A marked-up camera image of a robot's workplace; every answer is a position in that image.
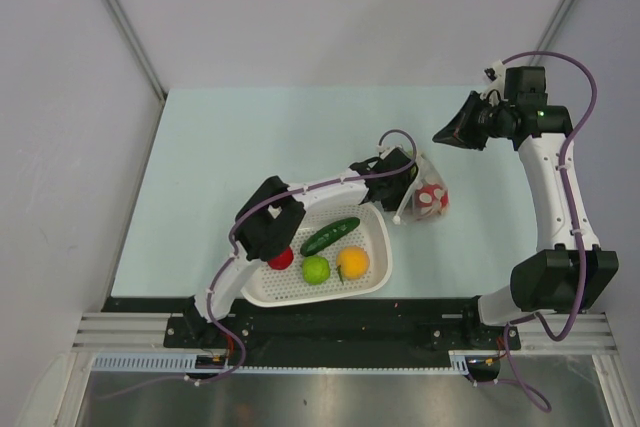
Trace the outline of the clear polka dot zip bag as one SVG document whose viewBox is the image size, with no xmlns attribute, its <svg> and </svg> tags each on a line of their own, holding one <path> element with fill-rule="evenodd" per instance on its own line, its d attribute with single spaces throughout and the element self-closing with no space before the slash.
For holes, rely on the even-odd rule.
<svg viewBox="0 0 640 427">
<path fill-rule="evenodd" d="M 428 157 L 419 151 L 414 180 L 401 198 L 392 222 L 402 225 L 410 221 L 434 221 L 447 213 L 449 205 L 444 180 Z"/>
</svg>

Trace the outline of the red fake apple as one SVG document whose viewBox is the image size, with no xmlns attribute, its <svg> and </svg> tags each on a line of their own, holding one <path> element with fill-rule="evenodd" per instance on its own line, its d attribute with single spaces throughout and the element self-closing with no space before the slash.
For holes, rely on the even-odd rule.
<svg viewBox="0 0 640 427">
<path fill-rule="evenodd" d="M 420 219 L 443 216 L 449 205 L 448 189 L 438 183 L 427 183 L 414 194 L 414 212 Z"/>
</svg>

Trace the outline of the green fake cucumber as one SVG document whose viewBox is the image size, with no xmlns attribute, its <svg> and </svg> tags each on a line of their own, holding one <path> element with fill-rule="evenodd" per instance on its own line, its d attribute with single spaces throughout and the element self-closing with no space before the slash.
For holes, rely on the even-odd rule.
<svg viewBox="0 0 640 427">
<path fill-rule="evenodd" d="M 360 225 L 358 217 L 347 217 L 334 221 L 312 234 L 300 247 L 304 257 L 314 256 L 333 245 Z"/>
</svg>

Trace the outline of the orange yellow fake fruit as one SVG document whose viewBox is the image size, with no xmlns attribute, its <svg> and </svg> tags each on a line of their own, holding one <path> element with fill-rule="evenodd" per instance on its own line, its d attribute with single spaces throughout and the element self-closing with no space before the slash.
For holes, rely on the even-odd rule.
<svg viewBox="0 0 640 427">
<path fill-rule="evenodd" d="M 358 280 L 369 270 L 368 253 L 361 247 L 348 246 L 336 257 L 336 267 L 342 280 Z"/>
</svg>

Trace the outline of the red fake pepper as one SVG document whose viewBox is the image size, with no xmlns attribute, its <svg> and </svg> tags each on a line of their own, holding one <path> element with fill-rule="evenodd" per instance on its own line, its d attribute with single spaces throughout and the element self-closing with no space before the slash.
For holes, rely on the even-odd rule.
<svg viewBox="0 0 640 427">
<path fill-rule="evenodd" d="M 276 271 L 286 270 L 294 260 L 294 253 L 287 247 L 281 254 L 267 261 L 267 265 Z"/>
</svg>

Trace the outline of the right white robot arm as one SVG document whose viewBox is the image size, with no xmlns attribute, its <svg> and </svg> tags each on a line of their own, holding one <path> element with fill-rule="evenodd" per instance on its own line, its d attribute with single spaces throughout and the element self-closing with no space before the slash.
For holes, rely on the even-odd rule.
<svg viewBox="0 0 640 427">
<path fill-rule="evenodd" d="M 471 92 L 433 140 L 477 151 L 491 139 L 512 143 L 531 191 L 537 247 L 512 269 L 506 287 L 479 297 L 478 313 L 463 320 L 461 335 L 469 346 L 484 348 L 497 326 L 557 312 L 568 316 L 562 330 L 549 335 L 559 342 L 617 273 L 618 257 L 602 248 L 588 220 L 574 165 L 578 128 L 566 107 L 549 104 L 544 68 L 498 61 L 485 74 L 487 89 Z"/>
</svg>

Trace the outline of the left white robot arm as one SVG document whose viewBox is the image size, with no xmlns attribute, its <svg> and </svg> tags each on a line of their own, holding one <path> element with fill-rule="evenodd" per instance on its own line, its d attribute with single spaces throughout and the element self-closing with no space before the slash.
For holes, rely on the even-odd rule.
<svg viewBox="0 0 640 427">
<path fill-rule="evenodd" d="M 285 252 L 307 215 L 366 203 L 395 210 L 417 171 L 417 153 L 393 147 L 313 184 L 287 184 L 278 176 L 265 180 L 236 215 L 228 234 L 231 254 L 209 286 L 189 299 L 183 311 L 187 336 L 207 347 L 228 331 L 220 320 L 236 295 L 260 264 Z"/>
</svg>

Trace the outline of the white perforated plastic basket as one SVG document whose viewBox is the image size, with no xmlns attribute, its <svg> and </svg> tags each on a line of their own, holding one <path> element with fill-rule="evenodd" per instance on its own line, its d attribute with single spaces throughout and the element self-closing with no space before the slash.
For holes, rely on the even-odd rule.
<svg viewBox="0 0 640 427">
<path fill-rule="evenodd" d="M 313 255 L 300 254 L 321 229 L 351 218 L 359 225 Z M 242 288 L 246 300 L 259 307 L 284 307 L 368 294 L 390 278 L 393 262 L 384 219 L 371 204 L 339 207 L 305 218 L 290 244 L 292 263 L 283 270 L 261 265 Z"/>
</svg>

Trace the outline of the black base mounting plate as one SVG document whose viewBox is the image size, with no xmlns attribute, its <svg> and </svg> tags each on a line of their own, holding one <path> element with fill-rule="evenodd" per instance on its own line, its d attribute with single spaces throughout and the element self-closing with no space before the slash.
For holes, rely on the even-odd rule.
<svg viewBox="0 0 640 427">
<path fill-rule="evenodd" d="M 104 354 L 100 367 L 183 375 L 194 385 L 227 372 L 323 369 L 444 369 L 488 382 L 502 358 L 522 349 L 518 327 L 482 324 L 474 299 L 335 300 L 279 308 L 237 300 L 219 326 L 187 304 L 163 327 L 157 347 Z"/>
</svg>

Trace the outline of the aluminium front rail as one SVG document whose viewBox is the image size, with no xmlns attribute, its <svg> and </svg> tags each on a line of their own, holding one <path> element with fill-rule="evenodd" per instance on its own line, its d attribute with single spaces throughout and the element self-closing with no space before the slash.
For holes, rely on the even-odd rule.
<svg viewBox="0 0 640 427">
<path fill-rule="evenodd" d="M 405 314 L 368 319 L 340 318 L 329 314 L 241 314 L 224 322 L 250 352 L 274 341 L 298 341 L 342 345 L 354 342 L 397 343 L 429 352 L 489 352 L 507 336 L 512 349 L 541 355 L 610 354 L 617 350 L 608 321 L 602 314 L 581 315 L 569 336 L 549 339 L 536 322 L 516 327 L 473 326 L 455 315 L 419 320 Z M 208 335 L 200 344 L 187 331 L 180 315 L 169 314 L 86 314 L 82 317 L 72 347 L 78 351 L 143 352 L 165 350 L 227 349 L 223 332 Z"/>
</svg>

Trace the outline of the left aluminium frame post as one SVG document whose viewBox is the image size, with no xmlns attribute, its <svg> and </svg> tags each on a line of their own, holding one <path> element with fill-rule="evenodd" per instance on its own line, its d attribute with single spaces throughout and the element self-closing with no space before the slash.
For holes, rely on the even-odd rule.
<svg viewBox="0 0 640 427">
<path fill-rule="evenodd" d="M 121 1 L 101 0 L 101 2 L 103 3 L 109 18 L 119 32 L 125 47 L 143 75 L 147 85 L 154 93 L 154 96 L 160 104 L 164 105 L 168 97 L 168 93 L 163 87 L 160 77 L 156 72 L 156 69 L 154 68 Z"/>
</svg>

